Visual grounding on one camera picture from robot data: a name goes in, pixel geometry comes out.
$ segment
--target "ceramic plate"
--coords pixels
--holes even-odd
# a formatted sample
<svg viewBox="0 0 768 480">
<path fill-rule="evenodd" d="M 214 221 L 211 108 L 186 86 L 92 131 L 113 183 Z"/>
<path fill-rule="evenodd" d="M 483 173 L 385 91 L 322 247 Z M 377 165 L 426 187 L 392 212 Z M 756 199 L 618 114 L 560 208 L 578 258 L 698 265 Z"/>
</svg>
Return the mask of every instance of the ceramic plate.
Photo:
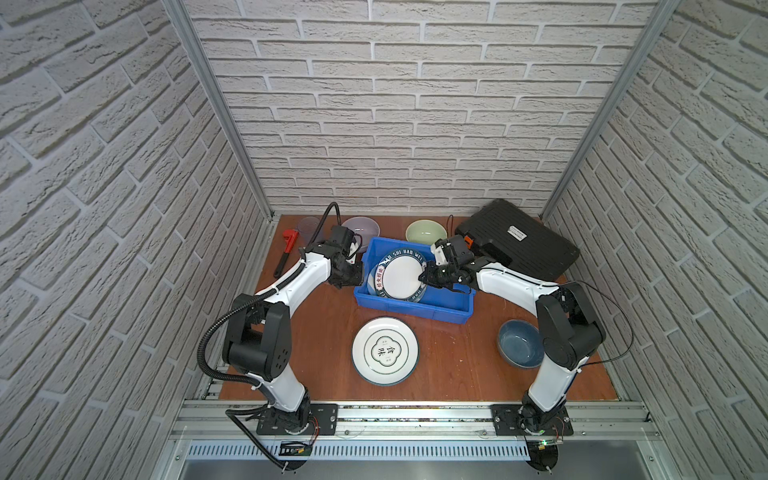
<svg viewBox="0 0 768 480">
<path fill-rule="evenodd" d="M 426 258 L 420 252 L 412 248 L 394 250 L 371 270 L 368 291 L 371 295 L 418 302 L 427 290 L 426 283 L 419 281 L 425 267 Z"/>
<path fill-rule="evenodd" d="M 381 316 L 366 323 L 355 336 L 352 361 L 360 376 L 374 385 L 396 385 L 416 367 L 419 344 L 406 324 Z"/>
</svg>

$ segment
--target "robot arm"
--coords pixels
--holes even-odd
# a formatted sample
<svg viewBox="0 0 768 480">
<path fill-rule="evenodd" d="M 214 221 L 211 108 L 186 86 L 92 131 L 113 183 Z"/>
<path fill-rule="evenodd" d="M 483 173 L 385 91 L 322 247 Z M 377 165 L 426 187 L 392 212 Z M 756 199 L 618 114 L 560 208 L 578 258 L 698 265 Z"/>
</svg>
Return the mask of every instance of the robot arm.
<svg viewBox="0 0 768 480">
<path fill-rule="evenodd" d="M 520 408 L 521 426 L 533 435 L 565 404 L 580 368 L 605 340 L 605 330 L 578 283 L 537 280 L 485 257 L 475 258 L 457 235 L 432 246 L 435 262 L 420 277 L 428 285 L 463 283 L 516 303 L 538 318 L 545 357 Z"/>
<path fill-rule="evenodd" d="M 328 240 L 308 247 L 310 251 L 274 284 L 255 296 L 241 294 L 233 302 L 237 309 L 274 292 L 230 318 L 222 358 L 238 372 L 259 380 L 253 388 L 282 412 L 287 430 L 294 423 L 303 427 L 309 412 L 306 388 L 288 364 L 292 350 L 290 317 L 321 283 L 327 281 L 338 288 L 362 284 L 362 264 L 354 260 L 358 247 L 351 230 L 334 226 Z M 261 323 L 263 332 L 251 328 Z"/>
</svg>

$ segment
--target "brick wall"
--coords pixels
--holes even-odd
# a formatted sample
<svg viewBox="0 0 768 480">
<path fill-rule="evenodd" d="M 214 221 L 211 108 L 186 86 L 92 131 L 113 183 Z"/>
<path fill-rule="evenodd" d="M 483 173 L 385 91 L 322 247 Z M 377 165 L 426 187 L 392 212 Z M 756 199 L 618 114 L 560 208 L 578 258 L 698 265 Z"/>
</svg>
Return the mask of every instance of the brick wall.
<svg viewBox="0 0 768 480">
<path fill-rule="evenodd" d="M 538 214 L 654 6 L 185 2 L 283 213 Z"/>
<path fill-rule="evenodd" d="M 263 219 L 159 1 L 0 18 L 0 478 L 147 478 Z"/>
<path fill-rule="evenodd" d="M 768 9 L 684 0 L 548 225 L 687 478 L 768 474 Z M 595 299 L 624 351 L 627 327 Z"/>
</svg>

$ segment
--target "black case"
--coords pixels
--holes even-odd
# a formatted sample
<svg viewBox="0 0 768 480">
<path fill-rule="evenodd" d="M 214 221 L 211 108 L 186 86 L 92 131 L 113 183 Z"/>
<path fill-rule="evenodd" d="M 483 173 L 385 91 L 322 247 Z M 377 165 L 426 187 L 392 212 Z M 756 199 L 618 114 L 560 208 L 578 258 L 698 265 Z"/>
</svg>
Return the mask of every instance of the black case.
<svg viewBox="0 0 768 480">
<path fill-rule="evenodd" d="M 501 198 L 462 222 L 456 233 L 472 239 L 476 256 L 540 280 L 555 281 L 579 256 L 573 243 Z"/>
</svg>

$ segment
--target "black cable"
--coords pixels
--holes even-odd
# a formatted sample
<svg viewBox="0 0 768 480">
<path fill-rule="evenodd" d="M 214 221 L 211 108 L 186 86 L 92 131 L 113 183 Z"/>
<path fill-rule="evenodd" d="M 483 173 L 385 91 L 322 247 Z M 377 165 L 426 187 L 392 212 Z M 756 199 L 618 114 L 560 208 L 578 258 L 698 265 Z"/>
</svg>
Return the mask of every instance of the black cable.
<svg viewBox="0 0 768 480">
<path fill-rule="evenodd" d="M 451 222 L 451 228 L 448 228 L 448 222 Z M 445 232 L 448 234 L 448 238 L 453 237 L 453 215 L 448 215 L 445 219 Z"/>
<path fill-rule="evenodd" d="M 326 211 L 323 212 L 323 216 L 320 218 L 320 223 L 317 224 L 317 227 L 315 228 L 315 233 L 312 234 L 312 238 L 310 238 L 310 241 L 306 244 L 307 245 L 307 251 L 312 251 L 312 244 L 315 243 L 315 239 L 319 235 L 320 231 L 323 229 L 323 225 L 326 222 L 326 218 L 328 218 L 328 213 L 331 211 L 331 208 L 336 208 L 336 222 L 341 225 L 341 214 L 339 213 L 339 204 L 336 202 L 331 202 L 328 204 L 328 207 L 326 207 Z"/>
<path fill-rule="evenodd" d="M 583 283 L 584 285 L 588 286 L 589 288 L 591 288 L 595 292 L 600 293 L 603 296 L 603 298 L 605 298 L 609 302 L 613 303 L 616 306 L 616 308 L 619 309 L 619 311 L 621 312 L 621 315 L 624 315 L 624 319 L 627 320 L 627 326 L 629 326 L 629 331 L 630 331 L 629 346 L 627 347 L 627 349 L 622 354 L 620 354 L 618 356 L 615 356 L 612 359 L 600 360 L 599 362 L 585 363 L 583 366 L 587 366 L 587 365 L 600 365 L 601 363 L 610 363 L 610 362 L 613 362 L 614 360 L 618 360 L 618 359 L 626 356 L 629 353 L 629 351 L 632 349 L 632 346 L 634 345 L 634 328 L 632 328 L 632 322 L 629 321 L 629 316 L 627 316 L 627 314 L 624 312 L 624 310 L 621 309 L 621 307 L 619 306 L 618 303 L 614 302 L 614 300 L 612 298 L 610 298 L 608 295 L 606 295 L 605 293 L 602 293 L 596 286 L 592 285 L 589 282 L 585 282 L 583 280 L 572 280 L 572 281 L 573 282 L 578 282 L 578 283 Z"/>
<path fill-rule="evenodd" d="M 304 252 L 304 249 L 299 248 L 299 252 L 301 253 L 302 260 L 306 261 L 306 254 Z M 289 283 L 293 282 L 296 279 L 296 277 L 299 276 L 301 271 L 304 270 L 305 266 L 306 266 L 306 263 L 301 262 L 298 268 L 296 268 L 293 271 L 293 273 L 291 273 L 285 280 L 280 282 L 276 288 L 269 289 L 266 292 L 261 293 L 260 295 L 256 295 L 248 303 L 238 306 L 236 309 L 230 310 L 229 312 L 223 314 L 221 317 L 219 317 L 219 319 L 213 325 L 211 325 L 208 328 L 205 334 L 203 334 L 203 338 L 200 339 L 200 343 L 197 344 L 197 366 L 200 367 L 200 370 L 203 372 L 203 374 L 215 380 L 223 380 L 224 382 L 247 383 L 248 385 L 252 385 L 257 388 L 261 386 L 261 381 L 255 378 L 245 376 L 245 375 L 231 375 L 229 373 L 221 373 L 211 368 L 211 366 L 208 365 L 208 361 L 205 360 L 205 351 L 208 348 L 208 343 L 210 342 L 211 337 L 214 336 L 214 333 L 216 333 L 216 331 L 219 328 L 221 328 L 223 324 L 229 321 L 229 319 L 232 318 L 232 316 L 234 316 L 236 313 L 242 312 L 243 310 L 256 305 L 261 300 L 269 298 L 275 293 L 278 293 Z"/>
<path fill-rule="evenodd" d="M 228 409 L 224 412 L 224 415 L 229 418 L 229 420 L 232 420 L 232 423 L 237 425 L 237 428 L 240 429 L 241 432 L 245 434 L 246 437 L 256 446 L 257 449 L 259 449 L 259 452 L 261 452 L 267 460 L 272 462 L 277 468 L 280 470 L 296 470 L 301 465 L 304 465 L 304 462 L 290 462 L 285 461 L 281 462 L 275 455 L 272 455 L 272 452 L 266 449 L 266 447 L 259 442 L 259 439 L 256 438 L 256 436 L 246 427 L 240 419 L 237 418 L 237 415 L 251 415 L 251 412 L 255 412 L 257 410 L 266 410 L 264 407 L 259 407 L 258 409 L 251 409 L 251 410 L 233 410 Z"/>
<path fill-rule="evenodd" d="M 480 271 L 483 271 L 483 270 L 494 270 L 494 271 L 496 271 L 496 272 L 506 273 L 507 275 L 512 275 L 513 277 L 515 277 L 515 278 L 519 278 L 520 280 L 524 280 L 525 282 L 528 282 L 528 283 L 533 283 L 534 285 L 541 285 L 540 283 L 531 282 L 530 280 L 528 280 L 528 279 L 525 279 L 525 278 L 523 278 L 523 277 L 521 277 L 521 276 L 519 276 L 519 275 L 515 275 L 515 274 L 514 274 L 514 273 L 512 273 L 512 272 L 508 272 L 508 271 L 500 270 L 500 269 L 498 269 L 498 268 L 492 268 L 492 267 L 488 267 L 488 266 L 485 266 L 485 267 L 483 267 L 483 268 L 481 268 L 481 269 L 480 269 Z M 613 303 L 613 304 L 616 306 L 616 308 L 618 308 L 618 309 L 619 309 L 619 311 L 621 312 L 621 315 L 624 315 L 624 318 L 627 320 L 627 326 L 629 326 L 629 331 L 630 331 L 630 340 L 629 340 L 629 346 L 627 347 L 627 349 L 626 349 L 625 351 L 623 351 L 623 352 L 622 352 L 622 354 L 620 354 L 620 355 L 618 355 L 618 356 L 615 356 L 615 357 L 614 357 L 614 358 L 612 358 L 612 359 L 600 360 L 599 362 L 589 362 L 589 363 L 585 363 L 585 364 L 584 364 L 584 365 L 582 365 L 582 366 L 587 366 L 587 365 L 600 365 L 601 363 L 610 363 L 610 362 L 613 362 L 613 361 L 615 361 L 615 360 L 619 360 L 620 358 L 622 358 L 622 357 L 626 356 L 626 355 L 627 355 L 627 354 L 630 352 L 630 350 L 632 349 L 632 346 L 634 345 L 634 328 L 632 328 L 632 322 L 630 322 L 630 320 L 629 320 L 629 316 L 628 316 L 628 315 L 627 315 L 627 314 L 624 312 L 624 310 L 623 310 L 623 309 L 622 309 L 622 308 L 619 306 L 619 304 L 618 304 L 618 303 L 614 302 L 614 300 L 613 300 L 612 298 L 610 298 L 610 297 L 609 297 L 608 295 L 606 295 L 605 293 L 601 292 L 601 291 L 600 291 L 600 290 L 599 290 L 599 289 L 598 289 L 596 286 L 592 285 L 591 283 L 589 283 L 589 282 L 585 282 L 585 281 L 583 281 L 583 280 L 571 280 L 571 282 L 576 282 L 576 283 L 583 283 L 584 285 L 588 286 L 589 288 L 591 288 L 591 289 L 592 289 L 592 290 L 594 290 L 595 292 L 597 292 L 597 293 L 600 293 L 600 295 L 601 295 L 601 296 L 603 296 L 603 298 L 605 298 L 605 299 L 606 299 L 606 300 L 608 300 L 609 302 Z"/>
</svg>

